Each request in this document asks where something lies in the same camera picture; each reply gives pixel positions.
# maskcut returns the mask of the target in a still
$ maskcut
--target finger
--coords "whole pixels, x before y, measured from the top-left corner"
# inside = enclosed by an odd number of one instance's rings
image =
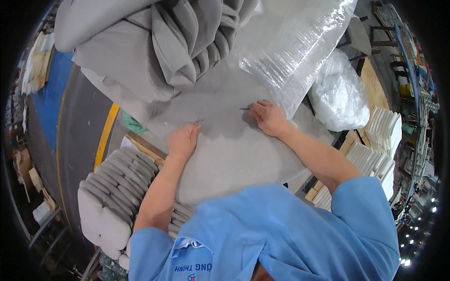
[[[261,116],[260,116],[258,113],[256,113],[256,111],[250,110],[250,111],[248,112],[248,114],[249,114],[251,117],[255,118],[257,121],[262,121]]]
[[[188,122],[186,123],[186,125],[184,125],[185,128],[188,128],[189,130],[192,130],[192,128],[194,127],[194,124],[192,124],[192,122]]]
[[[262,105],[259,104],[259,103],[254,103],[254,104],[252,104],[252,106],[250,106],[250,110],[253,110],[253,111],[255,111],[256,113],[258,113],[259,116],[263,116],[264,113],[266,112],[266,107],[265,107],[265,106],[262,106]]]
[[[202,128],[201,125],[197,125],[194,126],[194,128],[191,131],[191,140],[196,140],[197,139],[197,134],[200,131],[200,129]]]
[[[268,102],[267,100],[258,101],[258,103],[259,103],[260,105],[265,106],[265,107],[268,106],[268,105],[271,105],[271,103]]]

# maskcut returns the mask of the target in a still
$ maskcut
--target bubble wrap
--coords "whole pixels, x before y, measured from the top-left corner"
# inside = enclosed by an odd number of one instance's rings
[[[265,34],[236,49],[240,53],[239,67],[269,89],[288,118],[339,42],[356,3],[357,0],[262,1],[262,14],[249,21],[248,25],[259,25]],[[246,29],[242,29],[240,38],[245,38]]]

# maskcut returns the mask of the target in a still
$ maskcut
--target white plastic bag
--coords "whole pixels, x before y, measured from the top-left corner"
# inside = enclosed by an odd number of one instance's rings
[[[339,49],[331,53],[308,95],[316,118],[330,131],[362,128],[369,121],[364,82]]]

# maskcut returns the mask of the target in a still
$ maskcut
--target blue floor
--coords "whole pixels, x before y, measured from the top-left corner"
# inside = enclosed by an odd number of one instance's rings
[[[52,150],[56,149],[59,106],[72,68],[72,56],[72,52],[60,53],[55,50],[49,81],[36,94],[31,94],[40,125]]]

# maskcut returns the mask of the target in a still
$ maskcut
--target shirt sleeve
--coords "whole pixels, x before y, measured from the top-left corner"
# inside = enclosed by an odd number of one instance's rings
[[[131,236],[130,281],[156,280],[173,247],[173,240],[156,227],[143,227]]]
[[[392,279],[400,265],[400,253],[394,218],[380,180],[360,177],[341,183],[333,192],[331,211],[360,237],[378,261],[379,272]]]

